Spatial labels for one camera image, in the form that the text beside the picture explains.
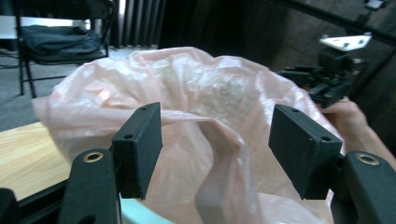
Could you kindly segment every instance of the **curtain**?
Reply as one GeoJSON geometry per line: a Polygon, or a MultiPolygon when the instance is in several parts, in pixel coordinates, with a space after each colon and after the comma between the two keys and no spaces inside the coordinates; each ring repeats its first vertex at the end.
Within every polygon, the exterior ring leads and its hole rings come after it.
{"type": "Polygon", "coordinates": [[[166,0],[115,0],[114,3],[118,15],[111,28],[111,46],[158,45],[166,0]]]}

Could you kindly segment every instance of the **human hand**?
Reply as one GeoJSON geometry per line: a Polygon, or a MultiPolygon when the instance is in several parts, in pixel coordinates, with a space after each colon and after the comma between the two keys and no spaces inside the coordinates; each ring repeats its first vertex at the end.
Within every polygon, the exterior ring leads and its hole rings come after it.
{"type": "Polygon", "coordinates": [[[370,129],[359,107],[346,97],[325,109],[318,108],[344,138],[346,150],[356,150],[357,139],[370,129]]]}
{"type": "Polygon", "coordinates": [[[396,170],[396,160],[378,135],[369,127],[359,107],[347,97],[319,110],[344,138],[346,152],[352,150],[373,153],[389,162],[396,170]]]}

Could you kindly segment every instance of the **translucent plastic bag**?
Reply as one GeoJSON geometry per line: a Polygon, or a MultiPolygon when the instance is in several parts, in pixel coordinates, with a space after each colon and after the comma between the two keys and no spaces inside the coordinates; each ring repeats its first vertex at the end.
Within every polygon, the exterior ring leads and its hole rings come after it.
{"type": "Polygon", "coordinates": [[[268,137],[275,104],[336,131],[303,90],[262,65],[194,48],[138,51],[82,65],[33,104],[71,161],[108,148],[134,109],[154,102],[163,150],[147,207],[176,223],[332,222],[326,202],[300,200],[268,137]]]}

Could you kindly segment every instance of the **chair seat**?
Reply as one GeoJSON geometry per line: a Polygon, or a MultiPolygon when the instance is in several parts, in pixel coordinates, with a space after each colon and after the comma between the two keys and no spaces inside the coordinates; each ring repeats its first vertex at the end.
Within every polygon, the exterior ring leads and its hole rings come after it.
{"type": "Polygon", "coordinates": [[[91,53],[77,54],[75,57],[63,57],[58,54],[36,54],[29,53],[29,58],[35,63],[41,64],[63,64],[63,63],[86,63],[96,59],[105,58],[106,53],[103,50],[97,50],[91,53]]]}

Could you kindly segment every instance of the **screw hole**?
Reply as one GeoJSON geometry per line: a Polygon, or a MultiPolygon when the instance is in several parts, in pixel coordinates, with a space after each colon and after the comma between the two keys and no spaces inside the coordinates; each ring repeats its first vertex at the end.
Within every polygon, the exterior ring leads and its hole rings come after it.
{"type": "Polygon", "coordinates": [[[127,134],[127,135],[124,136],[124,139],[131,139],[131,138],[133,138],[133,137],[134,137],[133,135],[127,134]]]}
{"type": "Polygon", "coordinates": [[[83,160],[85,162],[95,162],[95,161],[101,160],[102,158],[103,158],[102,152],[93,152],[93,153],[86,155],[83,160]]]}
{"type": "Polygon", "coordinates": [[[330,142],[332,141],[332,139],[330,137],[326,137],[326,136],[321,136],[320,137],[321,140],[325,141],[325,142],[330,142]]]}
{"type": "Polygon", "coordinates": [[[358,154],[356,155],[358,157],[358,159],[366,164],[369,165],[378,165],[379,164],[379,160],[377,160],[376,158],[369,156],[369,155],[365,155],[365,154],[358,154]]]}

